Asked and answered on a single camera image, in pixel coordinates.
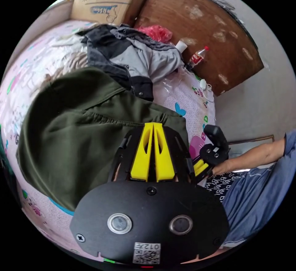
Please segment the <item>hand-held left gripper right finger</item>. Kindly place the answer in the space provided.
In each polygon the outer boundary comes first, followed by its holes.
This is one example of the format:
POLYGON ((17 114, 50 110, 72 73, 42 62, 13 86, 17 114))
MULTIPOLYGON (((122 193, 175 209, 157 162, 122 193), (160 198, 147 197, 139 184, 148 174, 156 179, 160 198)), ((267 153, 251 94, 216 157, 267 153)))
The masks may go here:
POLYGON ((173 180, 175 171, 162 124, 153 123, 153 131, 156 181, 173 180))

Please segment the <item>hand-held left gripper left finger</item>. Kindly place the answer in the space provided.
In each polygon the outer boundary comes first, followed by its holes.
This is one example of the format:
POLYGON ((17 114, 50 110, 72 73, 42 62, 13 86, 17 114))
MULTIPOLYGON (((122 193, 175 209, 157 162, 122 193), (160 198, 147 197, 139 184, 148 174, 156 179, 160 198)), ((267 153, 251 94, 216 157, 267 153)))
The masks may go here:
POLYGON ((133 180, 148 181, 153 130, 154 123, 145 123, 130 171, 133 180))

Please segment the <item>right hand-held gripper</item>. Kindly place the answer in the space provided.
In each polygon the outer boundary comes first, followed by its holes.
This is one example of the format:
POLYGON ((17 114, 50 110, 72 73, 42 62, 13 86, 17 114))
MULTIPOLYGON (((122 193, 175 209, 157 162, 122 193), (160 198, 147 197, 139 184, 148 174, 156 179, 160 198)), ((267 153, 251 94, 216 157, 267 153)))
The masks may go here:
POLYGON ((204 145, 199 155, 194 158, 195 182, 198 184, 202 180, 211 177, 212 169, 229 158, 230 147, 217 147, 213 144, 204 145))

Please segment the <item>person's right hand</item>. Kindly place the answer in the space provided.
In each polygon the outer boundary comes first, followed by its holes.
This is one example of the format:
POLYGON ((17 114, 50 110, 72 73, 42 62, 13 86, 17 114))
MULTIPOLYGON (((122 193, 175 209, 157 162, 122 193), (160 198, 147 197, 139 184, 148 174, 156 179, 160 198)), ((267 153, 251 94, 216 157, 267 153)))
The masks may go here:
POLYGON ((212 169, 212 174, 213 175, 223 175, 226 173, 230 173, 233 171, 233 160, 232 159, 228 159, 224 162, 222 162, 221 164, 215 166, 212 169))

